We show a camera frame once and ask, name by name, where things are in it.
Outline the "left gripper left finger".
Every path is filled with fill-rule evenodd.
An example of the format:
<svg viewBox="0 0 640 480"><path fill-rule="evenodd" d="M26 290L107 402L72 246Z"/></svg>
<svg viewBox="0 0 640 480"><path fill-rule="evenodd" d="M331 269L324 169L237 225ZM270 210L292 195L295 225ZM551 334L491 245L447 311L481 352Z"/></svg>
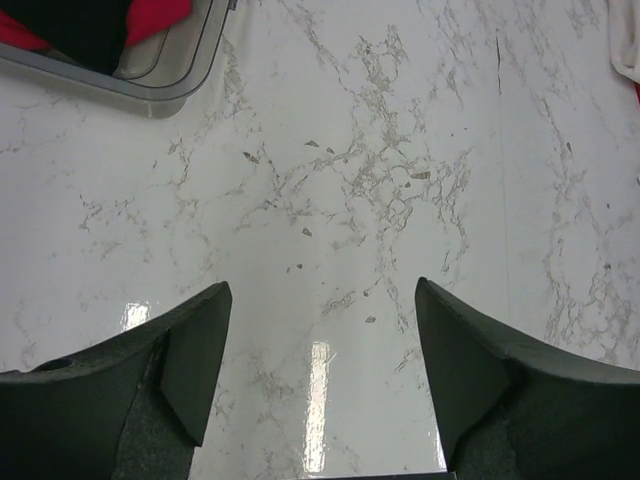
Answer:
<svg viewBox="0 0 640 480"><path fill-rule="evenodd" d="M202 446L232 293L214 284L90 348L1 376L5 479L185 479Z"/></svg>

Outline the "white printed t-shirt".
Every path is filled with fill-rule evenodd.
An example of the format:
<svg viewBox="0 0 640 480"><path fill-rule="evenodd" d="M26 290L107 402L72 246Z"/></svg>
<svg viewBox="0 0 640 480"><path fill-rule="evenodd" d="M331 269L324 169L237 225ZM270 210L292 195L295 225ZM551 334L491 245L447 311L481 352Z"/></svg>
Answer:
<svg viewBox="0 0 640 480"><path fill-rule="evenodd" d="M639 0L608 1L609 56L615 71L638 84Z"/></svg>

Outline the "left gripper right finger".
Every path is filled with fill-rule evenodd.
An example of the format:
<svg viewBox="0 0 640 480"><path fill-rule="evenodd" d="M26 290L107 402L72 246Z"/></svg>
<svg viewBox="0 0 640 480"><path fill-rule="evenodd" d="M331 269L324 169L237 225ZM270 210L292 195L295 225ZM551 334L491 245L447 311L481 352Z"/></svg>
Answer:
<svg viewBox="0 0 640 480"><path fill-rule="evenodd" d="M639 373L573 354L422 278L417 326L457 479L636 479Z"/></svg>

